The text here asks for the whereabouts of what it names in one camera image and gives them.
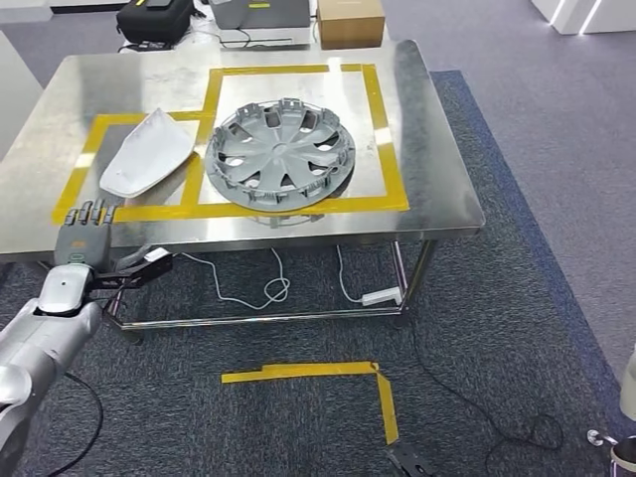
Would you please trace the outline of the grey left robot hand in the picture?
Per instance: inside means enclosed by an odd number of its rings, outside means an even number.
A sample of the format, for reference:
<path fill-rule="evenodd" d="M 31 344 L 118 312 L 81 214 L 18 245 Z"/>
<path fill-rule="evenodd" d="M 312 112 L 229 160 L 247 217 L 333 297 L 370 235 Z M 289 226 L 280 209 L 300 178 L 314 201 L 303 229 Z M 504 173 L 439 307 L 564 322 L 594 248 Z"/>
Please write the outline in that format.
<path fill-rule="evenodd" d="M 69 210 L 59 230 L 54 265 L 81 263 L 97 272 L 110 271 L 111 227 L 116 209 L 116 204 L 97 199 Z"/>

